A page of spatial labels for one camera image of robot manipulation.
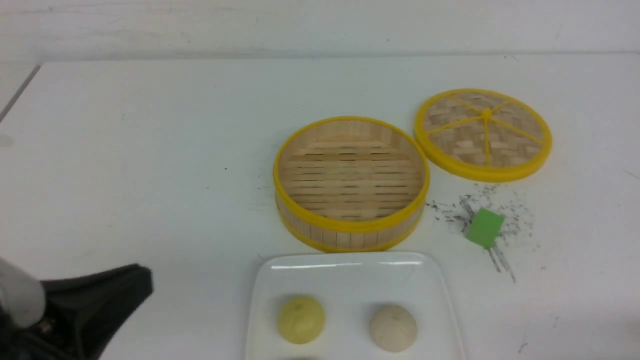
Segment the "woven bamboo lid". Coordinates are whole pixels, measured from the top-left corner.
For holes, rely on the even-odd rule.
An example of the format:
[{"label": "woven bamboo lid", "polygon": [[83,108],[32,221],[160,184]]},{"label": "woven bamboo lid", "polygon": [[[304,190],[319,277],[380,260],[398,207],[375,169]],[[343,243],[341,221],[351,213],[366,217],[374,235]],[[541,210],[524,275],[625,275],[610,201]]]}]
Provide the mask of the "woven bamboo lid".
[{"label": "woven bamboo lid", "polygon": [[533,109],[512,97],[457,89],[427,100],[415,118],[427,157],[467,179],[513,181],[537,171],[551,151],[551,132]]}]

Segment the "bamboo steamer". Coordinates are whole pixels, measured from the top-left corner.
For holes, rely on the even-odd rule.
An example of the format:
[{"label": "bamboo steamer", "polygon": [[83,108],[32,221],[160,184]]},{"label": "bamboo steamer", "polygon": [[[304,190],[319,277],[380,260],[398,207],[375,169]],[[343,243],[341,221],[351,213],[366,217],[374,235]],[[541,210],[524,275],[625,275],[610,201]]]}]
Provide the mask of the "bamboo steamer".
[{"label": "bamboo steamer", "polygon": [[386,250],[417,225],[429,168],[417,142],[364,117],[310,124],[284,143],[273,165],[282,222],[325,252]]},{"label": "bamboo steamer", "polygon": [[482,89],[449,90],[428,99],[415,117],[415,136],[439,167],[493,183],[538,171],[553,142],[547,123],[528,105]]}]

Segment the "green sponge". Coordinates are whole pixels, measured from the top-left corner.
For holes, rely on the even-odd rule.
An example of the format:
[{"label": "green sponge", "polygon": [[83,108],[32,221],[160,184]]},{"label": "green sponge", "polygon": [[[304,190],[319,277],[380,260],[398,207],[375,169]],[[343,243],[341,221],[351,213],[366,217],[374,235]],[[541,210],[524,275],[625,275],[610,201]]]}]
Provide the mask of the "green sponge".
[{"label": "green sponge", "polygon": [[471,226],[467,231],[467,239],[485,249],[490,249],[500,234],[503,221],[504,216],[481,208],[471,221]]}]

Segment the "white wall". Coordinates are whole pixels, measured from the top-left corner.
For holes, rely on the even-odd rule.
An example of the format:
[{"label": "white wall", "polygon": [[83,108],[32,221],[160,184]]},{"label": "white wall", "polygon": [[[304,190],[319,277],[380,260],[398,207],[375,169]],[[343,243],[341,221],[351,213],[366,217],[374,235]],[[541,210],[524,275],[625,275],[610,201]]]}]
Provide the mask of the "white wall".
[{"label": "white wall", "polygon": [[0,0],[0,60],[640,50],[637,0]]}]

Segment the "yellow plastic rim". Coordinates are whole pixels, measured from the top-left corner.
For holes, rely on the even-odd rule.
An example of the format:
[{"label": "yellow plastic rim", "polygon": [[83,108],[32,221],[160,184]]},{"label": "yellow plastic rim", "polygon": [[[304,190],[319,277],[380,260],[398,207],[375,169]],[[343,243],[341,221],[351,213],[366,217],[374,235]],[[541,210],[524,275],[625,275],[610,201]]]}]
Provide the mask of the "yellow plastic rim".
[{"label": "yellow plastic rim", "polygon": [[[424,128],[424,119],[426,118],[427,111],[439,100],[450,97],[452,95],[465,93],[465,92],[476,92],[485,95],[492,95],[495,97],[500,97],[505,101],[511,102],[522,107],[527,113],[529,113],[538,123],[540,129],[542,130],[543,137],[542,146],[540,152],[535,155],[531,160],[527,161],[524,164],[517,165],[514,167],[508,168],[495,168],[495,167],[482,167],[478,165],[471,165],[465,163],[464,161],[460,161],[454,159],[444,151],[440,150],[434,143],[431,142],[428,138],[428,134],[426,129]],[[432,96],[428,99],[422,106],[420,110],[418,110],[418,114],[415,116],[414,121],[415,127],[415,137],[420,143],[422,150],[424,150],[427,158],[431,160],[434,164],[438,165],[440,168],[454,174],[467,179],[476,180],[476,181],[485,181],[488,183],[503,183],[507,181],[515,181],[519,179],[523,179],[536,171],[538,171],[542,165],[545,163],[549,154],[551,153],[552,148],[552,137],[551,131],[549,130],[547,123],[542,119],[542,117],[536,113],[532,108],[526,105],[524,102],[515,99],[513,97],[501,94],[499,92],[494,92],[490,90],[483,89],[473,89],[473,88],[464,88],[464,89],[455,89],[449,90],[446,92],[441,92],[437,95]]]},{"label": "yellow plastic rim", "polygon": [[392,241],[390,241],[388,243],[384,243],[384,244],[379,245],[377,247],[369,247],[369,248],[366,248],[366,249],[344,249],[344,248],[341,248],[341,247],[325,245],[323,243],[319,243],[317,241],[313,241],[310,238],[307,238],[306,236],[302,235],[301,232],[299,232],[298,230],[295,230],[294,227],[291,226],[291,224],[287,221],[287,219],[285,219],[282,216],[282,212],[278,208],[278,213],[280,214],[280,220],[282,221],[284,226],[287,228],[287,230],[289,230],[289,232],[293,236],[295,236],[296,239],[300,240],[305,245],[308,245],[309,247],[312,247],[312,248],[314,248],[316,250],[320,250],[322,252],[372,252],[372,251],[384,251],[384,250],[391,249],[392,247],[394,247],[394,246],[398,245],[399,243],[401,243],[404,239],[406,239],[407,236],[409,236],[409,234],[411,234],[413,232],[413,230],[415,230],[415,227],[417,227],[418,223],[420,222],[420,217],[422,216],[422,212],[423,211],[424,211],[424,208],[422,208],[420,210],[420,215],[418,215],[418,220],[416,220],[413,223],[413,225],[411,225],[405,232],[403,232],[402,234],[398,235],[397,238],[393,239]]},{"label": "yellow plastic rim", "polygon": [[[278,164],[280,164],[282,152],[287,147],[287,145],[291,143],[293,139],[298,137],[298,135],[310,129],[311,127],[319,126],[328,122],[345,121],[345,120],[358,120],[358,121],[372,122],[373,124],[388,127],[393,131],[399,133],[403,137],[405,137],[418,150],[418,153],[420,154],[420,159],[422,160],[424,165],[425,179],[418,195],[405,208],[387,217],[379,218],[376,220],[357,221],[357,222],[336,220],[332,218],[323,217],[321,215],[312,213],[311,211],[303,208],[302,206],[298,205],[298,203],[293,201],[293,199],[289,196],[289,194],[287,194],[287,192],[284,190],[284,187],[280,182]],[[301,128],[300,130],[296,131],[295,133],[293,133],[287,139],[287,141],[284,142],[284,144],[278,151],[278,154],[276,155],[276,160],[273,162],[273,184],[275,186],[276,193],[280,196],[285,207],[289,210],[289,212],[291,212],[292,215],[295,215],[296,217],[310,224],[316,225],[318,227],[322,227],[323,229],[337,231],[340,233],[368,233],[368,232],[378,231],[382,229],[387,229],[389,227],[394,227],[400,224],[401,222],[409,218],[416,211],[416,209],[418,209],[421,205],[424,205],[424,199],[426,198],[427,189],[429,188],[429,178],[430,178],[429,165],[427,162],[427,158],[425,157],[424,153],[421,151],[420,145],[412,137],[410,137],[407,133],[400,130],[396,126],[387,124],[386,122],[382,122],[380,120],[371,119],[367,117],[354,117],[354,116],[332,117],[332,118],[320,120],[312,124],[309,124]]]}]

